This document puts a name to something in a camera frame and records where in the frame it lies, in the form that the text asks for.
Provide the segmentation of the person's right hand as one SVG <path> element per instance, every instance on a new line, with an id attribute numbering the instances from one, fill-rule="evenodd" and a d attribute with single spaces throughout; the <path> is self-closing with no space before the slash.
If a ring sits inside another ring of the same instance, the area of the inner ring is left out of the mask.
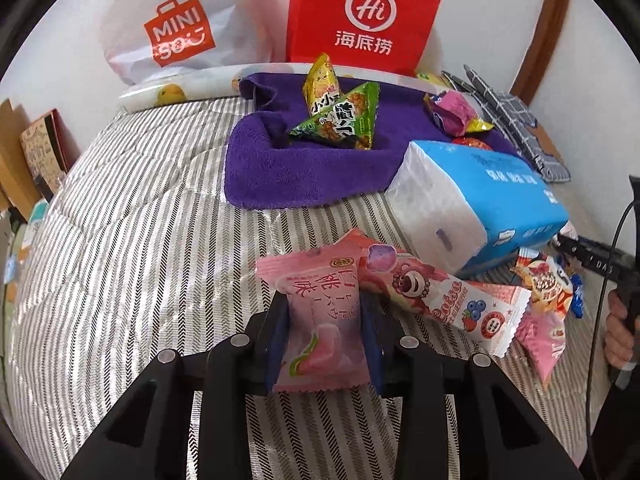
<path id="1" fill-rule="evenodd" d="M 618 290 L 608 293 L 608 316 L 605 320 L 604 355 L 612 367 L 622 370 L 634 356 L 634 336 L 639 333 L 639 319 L 634 321 L 634 333 L 625 325 L 628 309 L 620 300 Z"/>

